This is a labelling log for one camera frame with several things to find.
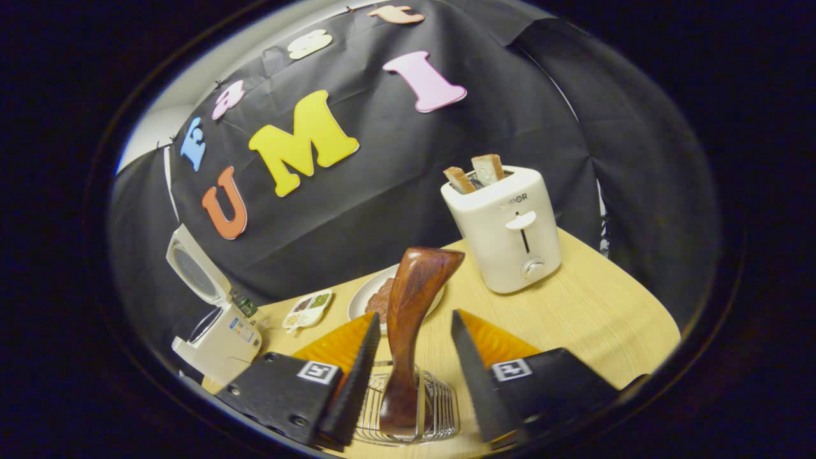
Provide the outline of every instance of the metal wire basket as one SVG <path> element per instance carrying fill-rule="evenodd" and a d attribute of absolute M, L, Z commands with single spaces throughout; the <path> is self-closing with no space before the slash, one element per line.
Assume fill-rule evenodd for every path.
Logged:
<path fill-rule="evenodd" d="M 413 436 L 387 435 L 379 431 L 379 410 L 383 402 L 388 374 L 373 374 L 369 377 L 362 411 L 354 429 L 354 439 L 381 446 L 407 446 L 409 444 L 430 443 L 449 439 L 459 433 L 459 412 L 456 393 L 447 384 L 439 381 L 429 372 L 415 368 L 415 377 L 422 377 L 426 390 L 418 392 L 417 427 Z M 432 410 L 432 424 L 425 426 L 425 407 Z"/>

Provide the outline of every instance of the wooden handle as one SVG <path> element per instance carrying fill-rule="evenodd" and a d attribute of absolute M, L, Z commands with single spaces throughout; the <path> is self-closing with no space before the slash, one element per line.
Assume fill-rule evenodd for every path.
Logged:
<path fill-rule="evenodd" d="M 463 252 L 422 247 L 411 247 L 402 256 L 388 300 L 388 346 L 394 370 L 385 386 L 379 412 L 379 430 L 384 434 L 413 435 L 415 432 L 414 351 L 419 326 L 434 297 L 463 260 Z M 425 414 L 427 426 L 430 410 L 426 409 Z"/>

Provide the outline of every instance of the toaster dial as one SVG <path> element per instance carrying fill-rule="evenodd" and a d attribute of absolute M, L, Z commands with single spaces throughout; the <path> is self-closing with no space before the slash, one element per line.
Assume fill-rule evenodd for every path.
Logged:
<path fill-rule="evenodd" d="M 543 269 L 544 263 L 539 260 L 530 260 L 521 268 L 521 275 L 524 276 L 524 279 L 535 279 Z"/>

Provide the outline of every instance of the toaster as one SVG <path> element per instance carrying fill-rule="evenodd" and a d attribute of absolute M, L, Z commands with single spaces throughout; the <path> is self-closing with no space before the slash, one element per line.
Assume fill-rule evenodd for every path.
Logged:
<path fill-rule="evenodd" d="M 497 293 L 520 290 L 561 265 L 556 219 L 535 169 L 502 166 L 504 178 L 482 186 L 467 174 L 476 191 L 461 194 L 450 182 L 442 197 L 470 246 L 485 285 Z"/>

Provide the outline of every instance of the yellow letter m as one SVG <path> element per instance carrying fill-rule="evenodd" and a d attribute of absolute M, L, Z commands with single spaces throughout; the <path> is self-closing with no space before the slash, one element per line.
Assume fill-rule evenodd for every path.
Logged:
<path fill-rule="evenodd" d="M 286 196 L 300 185 L 300 177 L 292 174 L 283 163 L 305 176 L 314 173 L 312 143 L 317 150 L 317 164 L 329 167 L 360 148 L 357 139 L 340 129 L 326 104 L 329 93 L 316 91 L 295 105 L 294 134 L 275 126 L 261 127 L 250 139 L 250 149 L 260 153 L 275 180 L 275 194 Z"/>

